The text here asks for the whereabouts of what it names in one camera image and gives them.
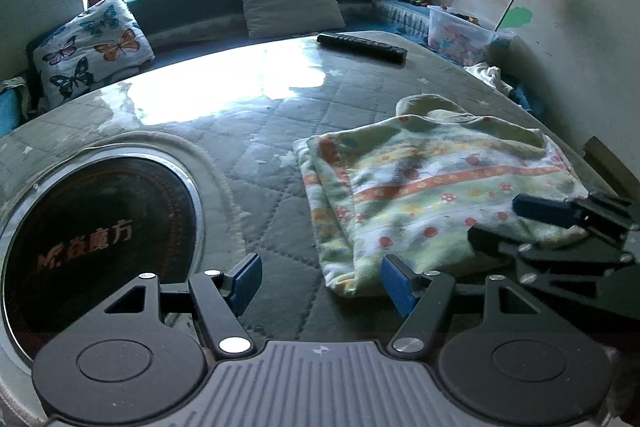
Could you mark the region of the white crumpled cloth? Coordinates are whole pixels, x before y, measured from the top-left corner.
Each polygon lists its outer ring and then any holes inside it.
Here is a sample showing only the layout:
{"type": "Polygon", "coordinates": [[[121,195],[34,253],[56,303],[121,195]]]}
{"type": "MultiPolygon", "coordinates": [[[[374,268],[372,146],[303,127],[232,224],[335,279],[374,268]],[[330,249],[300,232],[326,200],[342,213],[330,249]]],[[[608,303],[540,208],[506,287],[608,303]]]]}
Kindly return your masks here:
{"type": "Polygon", "coordinates": [[[502,80],[501,69],[498,66],[491,66],[487,62],[480,62],[472,66],[464,66],[465,72],[487,84],[501,94],[508,96],[513,88],[502,80]]]}

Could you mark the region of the colourful patterned children's garment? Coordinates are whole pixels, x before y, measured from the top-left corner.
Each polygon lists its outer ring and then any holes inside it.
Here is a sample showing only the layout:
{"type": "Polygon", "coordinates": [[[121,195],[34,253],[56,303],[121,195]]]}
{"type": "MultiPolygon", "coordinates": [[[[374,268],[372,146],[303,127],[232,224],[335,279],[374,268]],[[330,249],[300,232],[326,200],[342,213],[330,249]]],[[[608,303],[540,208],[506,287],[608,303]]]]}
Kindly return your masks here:
{"type": "Polygon", "coordinates": [[[419,272],[492,268],[495,260],[469,243],[474,225],[530,241],[565,239],[556,225],[518,217],[513,199],[587,195],[544,132],[434,94],[407,96],[393,117],[311,135],[293,150],[324,283],[345,298],[381,294],[388,255],[419,272]]]}

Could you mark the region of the clear plastic storage box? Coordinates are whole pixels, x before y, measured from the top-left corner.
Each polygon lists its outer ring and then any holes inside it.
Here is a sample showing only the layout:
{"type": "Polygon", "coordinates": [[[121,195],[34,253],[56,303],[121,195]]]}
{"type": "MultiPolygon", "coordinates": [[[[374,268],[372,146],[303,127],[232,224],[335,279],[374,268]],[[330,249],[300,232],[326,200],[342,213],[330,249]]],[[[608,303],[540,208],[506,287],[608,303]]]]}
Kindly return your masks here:
{"type": "Polygon", "coordinates": [[[427,46],[461,66],[495,60],[516,37],[510,29],[486,29],[440,6],[430,5],[428,10],[427,46]]]}

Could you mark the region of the black remote control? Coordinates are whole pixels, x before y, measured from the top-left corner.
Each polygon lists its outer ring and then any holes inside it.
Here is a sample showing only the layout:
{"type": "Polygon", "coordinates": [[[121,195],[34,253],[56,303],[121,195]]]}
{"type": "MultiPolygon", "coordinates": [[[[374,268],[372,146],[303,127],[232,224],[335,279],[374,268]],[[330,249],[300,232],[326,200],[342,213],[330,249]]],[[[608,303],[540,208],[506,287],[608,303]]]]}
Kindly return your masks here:
{"type": "Polygon", "coordinates": [[[322,32],[316,38],[319,46],[358,56],[370,57],[393,65],[404,65],[408,51],[399,46],[346,34],[322,32]]]}

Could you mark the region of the round black induction cooktop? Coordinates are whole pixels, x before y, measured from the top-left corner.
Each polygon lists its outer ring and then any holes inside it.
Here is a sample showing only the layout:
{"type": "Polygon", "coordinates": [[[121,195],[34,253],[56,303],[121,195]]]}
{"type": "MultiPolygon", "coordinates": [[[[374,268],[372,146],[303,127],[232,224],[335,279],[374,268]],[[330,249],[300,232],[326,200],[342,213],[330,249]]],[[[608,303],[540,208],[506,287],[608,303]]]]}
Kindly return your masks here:
{"type": "Polygon", "coordinates": [[[37,352],[143,272],[164,284],[232,265],[245,247],[211,153],[133,131],[25,169],[1,185],[1,421],[40,426],[37,352]]]}

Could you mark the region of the dark teal sofa bench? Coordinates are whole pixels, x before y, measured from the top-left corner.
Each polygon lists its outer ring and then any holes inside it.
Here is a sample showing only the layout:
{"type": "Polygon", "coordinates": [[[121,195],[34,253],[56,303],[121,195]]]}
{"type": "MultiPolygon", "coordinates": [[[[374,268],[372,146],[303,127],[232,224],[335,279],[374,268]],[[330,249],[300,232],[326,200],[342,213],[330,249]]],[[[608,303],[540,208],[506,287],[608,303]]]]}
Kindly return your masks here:
{"type": "MultiPolygon", "coordinates": [[[[218,50],[221,43],[233,44],[239,39],[251,39],[244,20],[242,0],[125,1],[152,46],[155,58],[150,65],[168,60],[169,51],[180,51],[186,46],[196,44],[203,53],[210,53],[218,50]]],[[[333,30],[383,29],[412,35],[419,24],[426,20],[424,12],[416,12],[408,4],[401,5],[399,16],[393,18],[388,14],[391,5],[384,0],[337,0],[337,3],[345,27],[333,30]]],[[[39,74],[32,61],[32,51],[62,25],[35,38],[26,48],[29,62],[26,81],[35,103],[44,96],[39,74]]]]}

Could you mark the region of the plain white pillow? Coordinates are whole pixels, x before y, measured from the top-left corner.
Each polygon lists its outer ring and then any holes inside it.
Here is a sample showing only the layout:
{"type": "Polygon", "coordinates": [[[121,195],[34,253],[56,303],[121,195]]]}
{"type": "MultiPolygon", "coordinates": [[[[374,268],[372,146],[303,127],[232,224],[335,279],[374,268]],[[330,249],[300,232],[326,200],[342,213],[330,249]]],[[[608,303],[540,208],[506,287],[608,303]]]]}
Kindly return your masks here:
{"type": "Polygon", "coordinates": [[[343,29],[337,0],[242,0],[252,39],[286,37],[343,29]]]}

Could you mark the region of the blue cushion with cloth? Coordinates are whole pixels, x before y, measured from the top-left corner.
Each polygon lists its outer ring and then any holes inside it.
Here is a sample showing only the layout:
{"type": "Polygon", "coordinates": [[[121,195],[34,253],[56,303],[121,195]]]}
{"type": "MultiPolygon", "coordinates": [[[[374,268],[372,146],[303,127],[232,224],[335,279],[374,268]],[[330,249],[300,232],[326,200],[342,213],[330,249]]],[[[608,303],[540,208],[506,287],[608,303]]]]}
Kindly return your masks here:
{"type": "Polygon", "coordinates": [[[15,76],[1,81],[0,135],[16,129],[28,117],[30,94],[26,78],[15,76]]]}

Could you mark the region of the butterfly print pillow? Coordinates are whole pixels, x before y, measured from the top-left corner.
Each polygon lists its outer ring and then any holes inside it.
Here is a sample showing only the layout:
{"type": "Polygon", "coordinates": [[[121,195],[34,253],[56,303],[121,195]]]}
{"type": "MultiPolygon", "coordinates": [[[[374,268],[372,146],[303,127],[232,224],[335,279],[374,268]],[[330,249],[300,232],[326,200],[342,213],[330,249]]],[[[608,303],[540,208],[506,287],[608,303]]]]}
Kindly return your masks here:
{"type": "Polygon", "coordinates": [[[49,108],[140,72],[154,58],[125,0],[90,6],[32,51],[49,108]]]}

